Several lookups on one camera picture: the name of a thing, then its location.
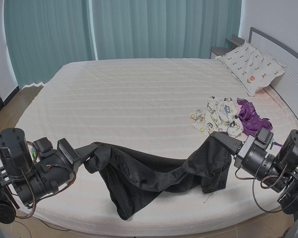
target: purple satin garment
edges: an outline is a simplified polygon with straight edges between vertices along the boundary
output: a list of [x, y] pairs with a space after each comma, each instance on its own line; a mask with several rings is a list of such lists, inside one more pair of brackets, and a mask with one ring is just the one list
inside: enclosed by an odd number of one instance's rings
[[259, 117], [252, 102], [237, 98], [237, 103], [238, 105], [242, 105], [238, 117], [242, 122], [244, 133], [246, 135], [252, 134], [255, 136], [256, 132], [262, 127], [269, 131], [273, 129], [273, 125], [268, 118], [261, 119]]

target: floor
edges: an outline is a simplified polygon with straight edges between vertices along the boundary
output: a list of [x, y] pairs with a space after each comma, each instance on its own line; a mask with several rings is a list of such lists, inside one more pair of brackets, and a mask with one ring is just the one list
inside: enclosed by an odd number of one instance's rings
[[[9, 104], [0, 112], [0, 131], [15, 127], [25, 109], [31, 104], [41, 89], [42, 86], [24, 88], [13, 97]], [[27, 220], [18, 219], [17, 221], [20, 221], [29, 228], [32, 238], [108, 238], [108, 236], [89, 235], [75, 231], [62, 232], [53, 230], [33, 217]], [[203, 234], [179, 236], [179, 238], [277, 238], [282, 236], [284, 231], [292, 224], [293, 217], [291, 215], [286, 215], [283, 212], [275, 214], [264, 213], [228, 228]], [[9, 225], [0, 224], [0, 226], [18, 237], [30, 238], [29, 231], [19, 223], [14, 222]]]

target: gray headboard frame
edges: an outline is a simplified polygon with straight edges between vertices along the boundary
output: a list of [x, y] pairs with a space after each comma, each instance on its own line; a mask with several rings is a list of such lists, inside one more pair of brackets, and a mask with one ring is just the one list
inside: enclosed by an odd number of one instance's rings
[[[252, 34], [256, 33], [262, 37], [264, 37], [265, 39], [275, 43], [276, 45], [278, 45], [279, 47], [281, 47], [282, 49], [284, 49], [285, 51], [287, 51], [288, 53], [290, 53], [292, 56], [294, 56], [295, 58], [298, 59], [298, 53], [296, 51], [294, 51], [292, 48], [288, 47], [287, 45], [283, 44], [282, 42], [278, 41], [277, 39], [275, 39], [274, 37], [271, 37], [270, 35], [268, 34], [265, 34], [264, 32], [254, 28], [254, 27], [251, 27], [250, 28], [250, 32], [249, 32], [249, 39], [248, 39], [248, 42], [251, 43], [251, 40], [252, 40]], [[283, 97], [278, 93], [278, 91], [272, 86], [270, 85], [275, 91], [276, 93], [280, 96], [280, 98], [286, 103], [286, 105], [290, 108], [290, 110], [292, 111], [292, 113], [294, 114], [294, 116], [297, 118], [298, 120], [298, 117], [296, 116], [295, 112], [292, 110], [292, 108], [287, 104], [287, 102], [283, 99]]]

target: black garment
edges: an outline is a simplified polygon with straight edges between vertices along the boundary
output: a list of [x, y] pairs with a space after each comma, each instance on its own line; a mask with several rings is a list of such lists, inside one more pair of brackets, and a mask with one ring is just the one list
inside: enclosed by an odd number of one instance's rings
[[123, 220], [163, 191], [181, 193], [198, 185], [204, 194], [224, 189], [232, 160], [229, 151], [211, 136], [186, 160], [96, 144], [99, 147], [84, 166], [90, 173], [99, 171]]

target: pile of clothes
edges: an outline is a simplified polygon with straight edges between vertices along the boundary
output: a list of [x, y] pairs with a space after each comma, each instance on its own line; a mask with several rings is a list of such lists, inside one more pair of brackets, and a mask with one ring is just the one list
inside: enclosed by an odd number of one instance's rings
[[262, 127], [272, 130], [268, 118], [261, 119], [256, 113], [252, 102], [237, 98], [237, 105], [232, 98], [216, 98], [210, 96], [206, 109], [198, 109], [191, 113], [194, 119], [192, 126], [209, 136], [213, 131], [227, 132], [230, 137], [236, 137], [244, 131], [246, 135], [255, 133]]

